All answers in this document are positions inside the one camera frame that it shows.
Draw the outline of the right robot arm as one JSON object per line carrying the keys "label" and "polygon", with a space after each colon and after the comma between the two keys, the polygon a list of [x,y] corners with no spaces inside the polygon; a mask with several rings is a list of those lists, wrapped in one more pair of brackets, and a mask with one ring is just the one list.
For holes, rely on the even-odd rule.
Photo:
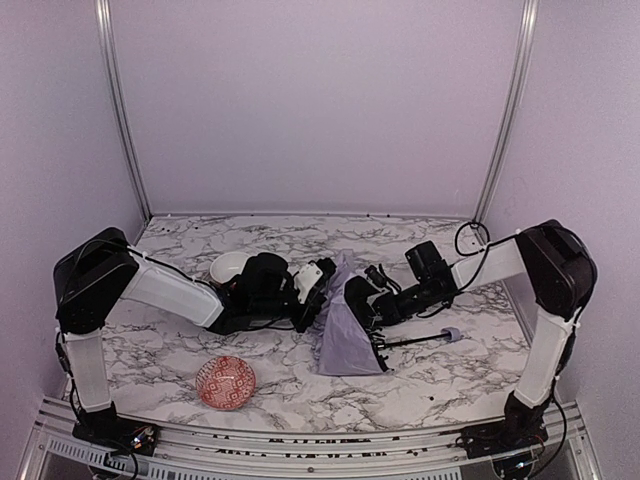
{"label": "right robot arm", "polygon": [[534,338],[524,371],[504,408],[511,434],[533,429],[551,401],[572,353],[579,318],[593,295],[597,267],[582,240],[555,219],[489,242],[447,263],[431,241],[406,252],[416,285],[394,292],[381,269],[366,270],[372,292],[365,323],[397,325],[428,308],[441,312],[462,294],[524,275],[537,304]]}

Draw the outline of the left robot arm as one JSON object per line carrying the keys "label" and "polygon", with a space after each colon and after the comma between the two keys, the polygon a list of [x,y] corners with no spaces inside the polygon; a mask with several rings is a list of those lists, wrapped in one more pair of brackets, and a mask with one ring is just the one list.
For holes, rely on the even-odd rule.
{"label": "left robot arm", "polygon": [[124,233],[109,227],[59,260],[53,269],[56,318],[65,366],[79,400],[81,422],[110,428],[118,419],[108,386],[102,347],[107,317],[121,300],[168,312],[217,335],[270,329],[290,321],[303,333],[324,303],[336,265],[311,261],[297,272],[262,252],[243,261],[219,285],[134,250]]}

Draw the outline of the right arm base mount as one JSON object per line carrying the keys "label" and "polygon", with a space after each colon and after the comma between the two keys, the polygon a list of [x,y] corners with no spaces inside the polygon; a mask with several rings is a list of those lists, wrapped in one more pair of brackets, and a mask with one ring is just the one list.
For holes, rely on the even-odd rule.
{"label": "right arm base mount", "polygon": [[461,429],[455,445],[463,448],[469,459],[475,459],[535,445],[542,446],[548,438],[544,423],[537,422],[528,431],[509,433],[506,422],[501,420]]}

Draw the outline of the lilac folding umbrella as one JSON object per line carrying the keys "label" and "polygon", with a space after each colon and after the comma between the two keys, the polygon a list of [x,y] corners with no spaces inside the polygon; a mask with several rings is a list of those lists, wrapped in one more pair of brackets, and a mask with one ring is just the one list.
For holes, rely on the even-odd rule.
{"label": "lilac folding umbrella", "polygon": [[456,342],[461,332],[447,327],[437,335],[388,342],[381,330],[395,325],[375,325],[371,303],[386,288],[373,285],[364,274],[358,275],[350,250],[336,258],[336,273],[327,288],[327,299],[314,321],[316,372],[323,376],[370,376],[389,370],[382,350],[430,340]]}

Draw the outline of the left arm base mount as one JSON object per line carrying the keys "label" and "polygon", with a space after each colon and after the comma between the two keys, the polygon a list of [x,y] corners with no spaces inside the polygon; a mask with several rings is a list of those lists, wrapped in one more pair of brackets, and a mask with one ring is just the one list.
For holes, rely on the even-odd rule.
{"label": "left arm base mount", "polygon": [[158,443],[160,427],[132,419],[118,418],[114,425],[91,430],[77,422],[72,435],[80,440],[137,455],[152,456]]}

